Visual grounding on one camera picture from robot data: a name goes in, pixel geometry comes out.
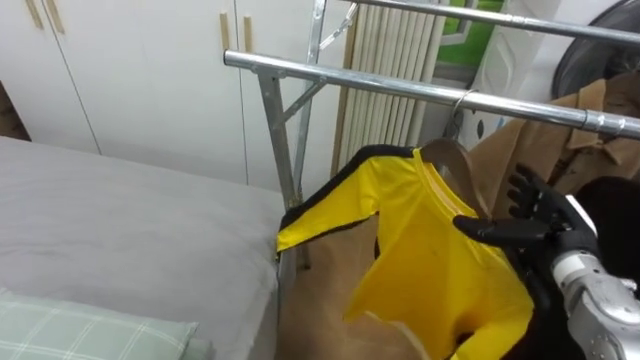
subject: wardrobe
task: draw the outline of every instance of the wardrobe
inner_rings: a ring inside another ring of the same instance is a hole
[[[330,2],[325,36],[349,3]],[[34,142],[279,189],[257,78],[225,49],[304,61],[313,0],[0,2],[0,81]],[[342,66],[344,37],[320,55]],[[285,79],[285,107],[303,91]],[[303,184],[331,166],[339,89],[314,98]],[[298,117],[287,124],[291,153]]]

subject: plaid pillow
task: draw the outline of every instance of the plaid pillow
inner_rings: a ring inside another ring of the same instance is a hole
[[[178,360],[197,326],[0,291],[3,360]]]

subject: metal pole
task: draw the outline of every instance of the metal pole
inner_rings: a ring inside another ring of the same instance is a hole
[[[408,81],[353,70],[301,64],[279,58],[246,54],[227,50],[224,62],[229,66],[250,69],[257,74],[270,73],[279,76],[318,81],[361,90],[405,96],[417,100],[453,105],[459,100],[463,108],[481,110],[514,117],[523,117],[545,123],[565,125],[599,133],[640,140],[640,119],[608,114],[599,111],[570,109],[486,95],[479,92],[447,88],[416,81]]]
[[[640,47],[640,34],[605,29],[595,26],[577,25],[529,18],[518,15],[495,13],[463,7],[429,4],[416,0],[349,0],[367,5],[409,10],[425,14],[450,16],[465,20],[475,20],[489,24],[501,25],[516,29],[524,29],[548,34],[586,38],[612,42],[627,46]]]
[[[287,142],[287,128],[282,109],[282,93],[280,92],[280,80],[269,74],[259,74],[258,82],[262,92],[262,102],[267,115],[269,135],[273,146],[273,156],[276,159],[278,180],[284,198],[286,209],[296,205],[296,193],[293,186],[291,171],[291,159],[289,157],[289,143]]]
[[[307,63],[317,64],[320,55],[320,42],[322,41],[322,27],[324,26],[324,13],[327,0],[315,0],[313,4],[313,15],[311,18],[311,34],[309,35],[309,49],[307,51]],[[312,81],[304,84],[305,92],[313,87]],[[311,103],[309,99],[302,108],[300,115],[300,129],[298,130],[298,144],[296,147],[296,157],[293,165],[293,182],[296,191],[302,200],[302,169],[304,168],[304,154],[307,150],[307,136],[309,135],[309,121],[311,119]]]

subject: cabinet handle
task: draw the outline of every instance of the cabinet handle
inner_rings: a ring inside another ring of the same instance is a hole
[[[38,14],[38,9],[36,8],[36,4],[33,0],[25,0],[27,3],[27,7],[29,8],[29,12],[31,13],[31,19],[33,19],[34,24],[40,30],[44,30],[44,25],[42,24],[42,19],[40,18],[40,14]]]
[[[251,24],[251,16],[244,17],[244,50],[248,53],[253,52],[253,26]]]
[[[51,14],[53,26],[56,28],[56,31],[60,34],[64,34],[64,26],[62,26],[62,20],[60,20],[60,13],[58,12],[56,1],[47,0],[47,7],[49,8],[49,13]]]
[[[220,13],[220,36],[222,37],[222,50],[229,50],[229,19],[227,13]]]

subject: mattress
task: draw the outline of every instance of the mattress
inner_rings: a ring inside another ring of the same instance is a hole
[[[194,321],[213,358],[272,359],[280,194],[0,138],[0,287]]]

